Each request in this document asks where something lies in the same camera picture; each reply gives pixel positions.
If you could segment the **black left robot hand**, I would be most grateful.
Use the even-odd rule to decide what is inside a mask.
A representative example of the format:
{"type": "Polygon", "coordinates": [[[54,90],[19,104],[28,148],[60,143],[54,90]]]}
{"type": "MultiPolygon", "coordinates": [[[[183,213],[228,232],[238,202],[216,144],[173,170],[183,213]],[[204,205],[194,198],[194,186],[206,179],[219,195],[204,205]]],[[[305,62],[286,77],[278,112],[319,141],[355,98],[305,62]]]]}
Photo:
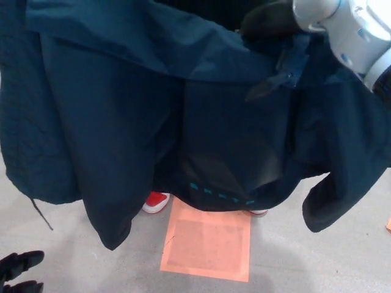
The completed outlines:
{"type": "Polygon", "coordinates": [[[12,253],[1,260],[1,292],[2,293],[42,293],[43,283],[35,280],[25,281],[16,285],[6,282],[14,280],[23,272],[40,264],[45,257],[43,251],[28,251],[22,254],[12,253]]]}

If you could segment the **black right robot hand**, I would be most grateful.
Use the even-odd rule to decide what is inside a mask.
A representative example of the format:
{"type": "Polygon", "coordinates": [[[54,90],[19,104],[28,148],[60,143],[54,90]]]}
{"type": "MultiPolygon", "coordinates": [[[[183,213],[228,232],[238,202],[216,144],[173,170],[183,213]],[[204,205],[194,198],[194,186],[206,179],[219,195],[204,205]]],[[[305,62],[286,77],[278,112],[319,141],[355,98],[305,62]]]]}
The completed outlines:
{"type": "Polygon", "coordinates": [[[248,40],[285,37],[302,32],[293,13],[293,1],[263,1],[245,15],[239,29],[248,40]]]}

